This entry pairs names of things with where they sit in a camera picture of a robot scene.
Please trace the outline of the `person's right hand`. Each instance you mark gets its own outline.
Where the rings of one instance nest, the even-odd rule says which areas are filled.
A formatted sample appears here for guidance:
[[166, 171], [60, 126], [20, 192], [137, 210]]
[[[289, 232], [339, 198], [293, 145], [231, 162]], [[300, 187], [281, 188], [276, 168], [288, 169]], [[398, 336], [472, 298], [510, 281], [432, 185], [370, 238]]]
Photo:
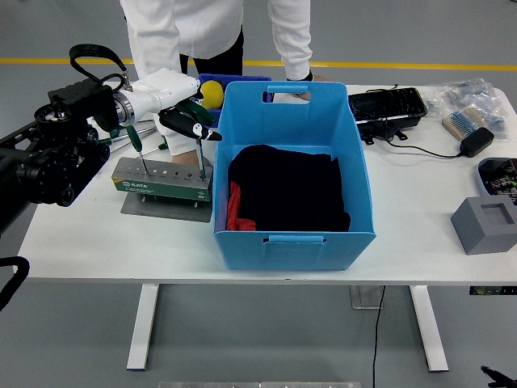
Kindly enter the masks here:
[[192, 166], [199, 164], [198, 154], [196, 153], [195, 150], [173, 155], [171, 157], [171, 161], [174, 163], [192, 165]]

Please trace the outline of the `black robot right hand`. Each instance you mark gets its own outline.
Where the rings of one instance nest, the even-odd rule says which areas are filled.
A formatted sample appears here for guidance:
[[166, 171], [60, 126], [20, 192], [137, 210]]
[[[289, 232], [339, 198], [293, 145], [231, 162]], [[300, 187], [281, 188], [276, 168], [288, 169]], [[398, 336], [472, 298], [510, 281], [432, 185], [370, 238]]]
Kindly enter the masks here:
[[492, 382], [488, 383], [488, 387], [490, 388], [516, 388], [515, 379], [512, 379], [495, 369], [482, 365], [481, 371], [492, 380]]

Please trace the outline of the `person's left hand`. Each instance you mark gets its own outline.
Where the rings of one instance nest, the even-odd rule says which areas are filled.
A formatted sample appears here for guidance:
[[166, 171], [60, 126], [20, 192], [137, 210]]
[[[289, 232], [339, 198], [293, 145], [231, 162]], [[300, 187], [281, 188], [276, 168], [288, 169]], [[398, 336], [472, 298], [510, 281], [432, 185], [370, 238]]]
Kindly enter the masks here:
[[[304, 82], [329, 82], [329, 79], [319, 75], [319, 74], [310, 74], [306, 79], [304, 79]], [[299, 94], [299, 98], [309, 101], [311, 97], [311, 92], [307, 91], [305, 93]]]

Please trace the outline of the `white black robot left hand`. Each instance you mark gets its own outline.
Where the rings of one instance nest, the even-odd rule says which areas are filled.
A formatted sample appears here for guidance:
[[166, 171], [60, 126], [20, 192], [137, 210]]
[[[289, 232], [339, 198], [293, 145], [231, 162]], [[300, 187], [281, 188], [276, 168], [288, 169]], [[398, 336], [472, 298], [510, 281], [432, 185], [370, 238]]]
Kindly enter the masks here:
[[160, 69], [133, 83], [130, 91], [120, 91], [119, 122], [129, 126], [145, 114], [154, 113], [160, 123], [185, 137], [195, 140], [221, 141], [222, 136], [198, 120], [181, 113], [177, 106], [198, 91], [200, 81], [173, 70]]

